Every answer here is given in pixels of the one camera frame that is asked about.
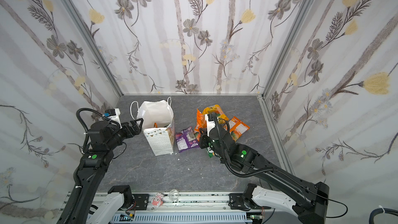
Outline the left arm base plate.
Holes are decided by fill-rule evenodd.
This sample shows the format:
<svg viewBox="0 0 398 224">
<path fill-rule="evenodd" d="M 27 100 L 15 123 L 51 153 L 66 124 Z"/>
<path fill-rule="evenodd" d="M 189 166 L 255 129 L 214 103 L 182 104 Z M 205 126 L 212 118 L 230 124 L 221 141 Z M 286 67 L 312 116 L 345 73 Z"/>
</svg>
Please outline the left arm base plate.
<svg viewBox="0 0 398 224">
<path fill-rule="evenodd" d="M 146 211 L 149 203 L 149 194 L 132 194 L 125 200 L 124 208 L 127 211 Z"/>
</svg>

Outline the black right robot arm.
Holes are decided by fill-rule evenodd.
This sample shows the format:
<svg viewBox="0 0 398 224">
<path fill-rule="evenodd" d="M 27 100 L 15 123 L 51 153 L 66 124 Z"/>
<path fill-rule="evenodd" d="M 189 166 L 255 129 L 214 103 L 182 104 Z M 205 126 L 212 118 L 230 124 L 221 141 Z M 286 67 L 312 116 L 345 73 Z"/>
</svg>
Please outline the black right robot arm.
<svg viewBox="0 0 398 224">
<path fill-rule="evenodd" d="M 329 218 L 330 188 L 323 182 L 316 184 L 300 179 L 271 163 L 255 149 L 236 143 L 229 122 L 222 124 L 215 113 L 206 114 L 206 132 L 201 131 L 200 147 L 210 148 L 219 156 L 227 170 L 240 178 L 257 177 L 275 190 L 248 184 L 242 197 L 248 208 L 254 205 L 284 211 L 303 224 L 324 224 Z"/>
</svg>

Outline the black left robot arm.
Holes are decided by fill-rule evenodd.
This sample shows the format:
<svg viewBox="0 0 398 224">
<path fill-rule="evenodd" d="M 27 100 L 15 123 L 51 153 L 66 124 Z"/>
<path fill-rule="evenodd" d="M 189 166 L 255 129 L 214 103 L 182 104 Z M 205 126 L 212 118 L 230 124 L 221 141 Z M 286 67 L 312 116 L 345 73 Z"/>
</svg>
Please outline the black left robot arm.
<svg viewBox="0 0 398 224">
<path fill-rule="evenodd" d="M 102 120 L 88 127 L 80 115 L 82 112 L 92 112 Z M 86 222 L 97 189 L 115 158 L 114 149 L 122 145 L 125 139 L 139 135 L 144 123 L 143 118 L 122 123 L 117 121 L 119 113 L 116 108 L 106 110 L 104 114 L 90 108 L 80 108 L 76 117 L 85 130 L 83 156 L 74 171 L 74 189 L 58 219 L 59 224 Z"/>
</svg>

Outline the purple snack pack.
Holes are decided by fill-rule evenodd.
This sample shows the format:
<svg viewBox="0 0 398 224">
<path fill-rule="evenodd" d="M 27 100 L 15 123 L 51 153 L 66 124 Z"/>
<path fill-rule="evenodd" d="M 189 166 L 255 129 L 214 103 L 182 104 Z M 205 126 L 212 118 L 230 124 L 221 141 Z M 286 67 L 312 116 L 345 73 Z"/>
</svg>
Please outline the purple snack pack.
<svg viewBox="0 0 398 224">
<path fill-rule="evenodd" d="M 192 127 L 177 132 L 175 138 L 179 152 L 199 147 L 199 142 Z"/>
</svg>

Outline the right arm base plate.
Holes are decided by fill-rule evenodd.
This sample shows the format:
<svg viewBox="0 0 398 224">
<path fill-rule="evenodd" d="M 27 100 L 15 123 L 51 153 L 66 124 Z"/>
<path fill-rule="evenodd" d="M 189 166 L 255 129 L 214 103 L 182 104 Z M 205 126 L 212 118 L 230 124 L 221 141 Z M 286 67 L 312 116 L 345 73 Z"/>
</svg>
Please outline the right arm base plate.
<svg viewBox="0 0 398 224">
<path fill-rule="evenodd" d="M 246 212 L 272 209 L 268 206 L 260 206 L 256 204 L 251 198 L 245 197 L 243 193 L 230 193 L 228 205 L 232 210 L 240 210 Z"/>
</svg>

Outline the white cartoon paper bag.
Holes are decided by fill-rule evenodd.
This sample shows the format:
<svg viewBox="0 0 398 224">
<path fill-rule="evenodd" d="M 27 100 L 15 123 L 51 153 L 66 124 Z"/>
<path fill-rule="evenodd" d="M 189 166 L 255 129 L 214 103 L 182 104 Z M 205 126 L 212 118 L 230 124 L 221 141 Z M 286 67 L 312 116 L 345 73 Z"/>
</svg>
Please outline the white cartoon paper bag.
<svg viewBox="0 0 398 224">
<path fill-rule="evenodd" d="M 133 119 L 143 118 L 142 131 L 155 156 L 174 152 L 175 121 L 172 99 L 157 102 L 137 101 L 130 104 L 130 115 Z"/>
</svg>

